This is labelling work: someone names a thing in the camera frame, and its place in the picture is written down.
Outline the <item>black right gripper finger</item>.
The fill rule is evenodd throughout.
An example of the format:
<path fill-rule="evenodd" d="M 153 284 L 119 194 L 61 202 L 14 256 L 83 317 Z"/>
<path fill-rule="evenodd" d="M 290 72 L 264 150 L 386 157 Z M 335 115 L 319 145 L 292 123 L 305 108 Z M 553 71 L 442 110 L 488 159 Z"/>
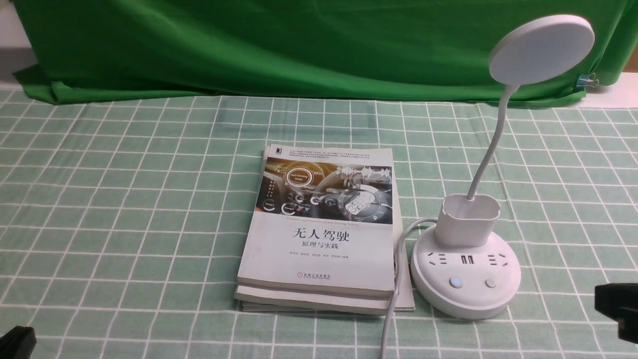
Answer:
<path fill-rule="evenodd" d="M 622 341 L 638 343 L 638 284 L 609 283 L 594 289 L 594 307 L 597 312 L 618 324 L 618 337 Z"/>

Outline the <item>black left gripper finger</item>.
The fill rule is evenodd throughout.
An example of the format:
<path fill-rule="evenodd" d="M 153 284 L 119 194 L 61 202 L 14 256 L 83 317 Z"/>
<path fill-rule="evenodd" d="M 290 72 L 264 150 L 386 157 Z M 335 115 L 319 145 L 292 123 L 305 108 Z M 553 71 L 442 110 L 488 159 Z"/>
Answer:
<path fill-rule="evenodd" d="M 36 344 L 33 327 L 16 326 L 0 339 L 0 358 L 29 359 Z"/>

